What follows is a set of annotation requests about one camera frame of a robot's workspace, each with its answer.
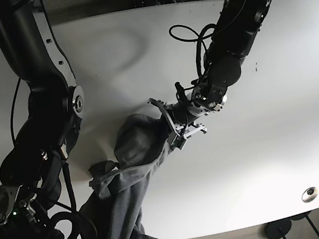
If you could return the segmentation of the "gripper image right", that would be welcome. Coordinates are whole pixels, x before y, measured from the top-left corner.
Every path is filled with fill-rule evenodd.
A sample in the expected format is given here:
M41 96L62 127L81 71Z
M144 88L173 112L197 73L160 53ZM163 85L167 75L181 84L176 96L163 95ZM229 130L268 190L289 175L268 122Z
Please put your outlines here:
M150 98L148 103L154 105L162 113L162 118L170 129L168 143L186 143L194 134L202 132L207 134L207 128L202 123L197 123L197 116L192 115L183 103L167 104L161 100Z

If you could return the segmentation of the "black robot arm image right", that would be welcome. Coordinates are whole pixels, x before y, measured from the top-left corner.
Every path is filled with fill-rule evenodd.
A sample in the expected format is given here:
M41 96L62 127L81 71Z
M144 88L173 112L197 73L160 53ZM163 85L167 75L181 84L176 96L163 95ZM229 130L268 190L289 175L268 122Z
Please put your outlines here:
M217 23L207 24L196 38L197 79L191 93L175 83L176 104L150 99L168 123L168 143L182 149L195 133L207 131L196 120L220 111L227 89L241 76L241 66L260 31L271 0L224 0Z

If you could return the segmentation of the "black robot arm image left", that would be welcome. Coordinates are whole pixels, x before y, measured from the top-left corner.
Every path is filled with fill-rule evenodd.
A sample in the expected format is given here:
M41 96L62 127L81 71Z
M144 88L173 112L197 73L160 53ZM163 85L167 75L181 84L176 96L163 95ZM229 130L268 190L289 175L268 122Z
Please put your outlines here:
M77 210L67 162L84 93L43 0L0 0L0 48L30 89L28 119L0 167L0 239L97 239L92 221Z

